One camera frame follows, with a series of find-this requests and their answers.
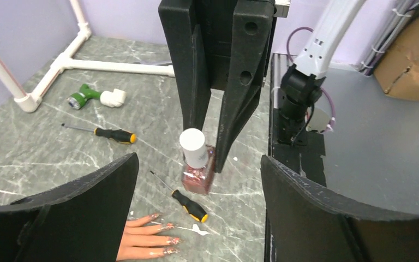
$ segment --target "screwdriver handle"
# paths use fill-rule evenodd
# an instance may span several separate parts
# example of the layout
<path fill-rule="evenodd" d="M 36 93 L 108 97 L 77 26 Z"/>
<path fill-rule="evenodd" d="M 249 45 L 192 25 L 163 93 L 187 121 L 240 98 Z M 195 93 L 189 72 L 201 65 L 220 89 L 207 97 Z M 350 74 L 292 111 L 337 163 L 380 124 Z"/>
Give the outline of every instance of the screwdriver handle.
<path fill-rule="evenodd" d="M 111 130 L 111 129 L 94 129 L 96 136 L 113 139 L 116 142 L 123 144 L 133 144 L 136 141 L 136 135 L 123 129 Z"/>
<path fill-rule="evenodd" d="M 185 195 L 181 194 L 179 190 L 174 190 L 171 194 L 172 198 L 179 201 L 185 211 L 193 217 L 196 221 L 204 223 L 208 219 L 208 214 L 206 211 L 196 202 L 190 200 Z"/>

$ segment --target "green pipe fitting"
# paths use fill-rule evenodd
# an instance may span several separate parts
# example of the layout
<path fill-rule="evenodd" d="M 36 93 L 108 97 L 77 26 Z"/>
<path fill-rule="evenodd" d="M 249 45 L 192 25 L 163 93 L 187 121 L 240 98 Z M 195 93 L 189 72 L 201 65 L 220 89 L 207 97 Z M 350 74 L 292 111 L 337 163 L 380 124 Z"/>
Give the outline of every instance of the green pipe fitting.
<path fill-rule="evenodd" d="M 79 91 L 67 98 L 68 104 L 76 110 L 80 110 L 90 99 L 100 99 L 101 92 L 97 92 L 89 88 L 87 84 L 83 84 Z"/>

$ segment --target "decorated fingernail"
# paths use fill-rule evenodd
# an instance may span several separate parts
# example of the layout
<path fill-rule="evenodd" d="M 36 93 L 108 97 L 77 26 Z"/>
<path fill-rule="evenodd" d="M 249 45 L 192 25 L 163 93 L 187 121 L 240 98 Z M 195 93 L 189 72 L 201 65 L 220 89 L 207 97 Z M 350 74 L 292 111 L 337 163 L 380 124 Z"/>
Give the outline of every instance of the decorated fingernail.
<path fill-rule="evenodd" d="M 179 243 L 182 243 L 182 240 L 179 237 L 170 237 L 167 242 L 170 245 L 177 245 Z"/>
<path fill-rule="evenodd" d="M 155 220 L 155 219 L 157 219 L 159 216 L 161 216 L 161 213 L 151 214 L 151 215 L 150 215 L 150 219 L 151 219 L 151 220 Z"/>
<path fill-rule="evenodd" d="M 173 248 L 173 247 L 166 247 L 163 250 L 163 254 L 165 255 L 170 255 L 170 254 L 174 254 L 174 253 L 179 253 L 179 249 Z"/>
<path fill-rule="evenodd" d="M 176 227 L 173 223 L 163 224 L 161 225 L 161 230 L 170 230 Z"/>

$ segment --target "hand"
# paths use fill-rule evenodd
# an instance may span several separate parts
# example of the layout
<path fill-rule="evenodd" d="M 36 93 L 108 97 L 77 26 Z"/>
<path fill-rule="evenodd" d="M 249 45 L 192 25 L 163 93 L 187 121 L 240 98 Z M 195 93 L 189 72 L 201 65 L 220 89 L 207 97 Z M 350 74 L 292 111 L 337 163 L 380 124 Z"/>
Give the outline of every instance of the hand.
<path fill-rule="evenodd" d="M 155 220 L 158 216 L 159 214 L 155 213 L 138 220 L 126 222 L 121 243 L 119 244 L 118 256 L 116 257 L 117 261 L 126 259 L 158 258 L 179 252 L 179 250 L 174 247 L 166 246 L 181 243 L 180 238 L 154 236 L 157 233 L 174 228 L 175 226 L 172 223 L 143 227 L 143 225 Z"/>

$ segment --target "nail polish bottle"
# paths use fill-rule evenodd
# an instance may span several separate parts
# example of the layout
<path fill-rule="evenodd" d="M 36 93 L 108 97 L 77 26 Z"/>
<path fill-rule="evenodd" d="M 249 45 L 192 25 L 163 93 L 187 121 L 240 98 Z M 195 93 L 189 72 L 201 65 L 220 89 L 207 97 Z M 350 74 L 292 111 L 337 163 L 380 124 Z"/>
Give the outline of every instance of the nail polish bottle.
<path fill-rule="evenodd" d="M 184 188 L 195 194 L 209 194 L 214 179 L 214 147 L 207 145 L 203 132 L 195 128 L 182 132 L 179 142 L 184 151 Z"/>

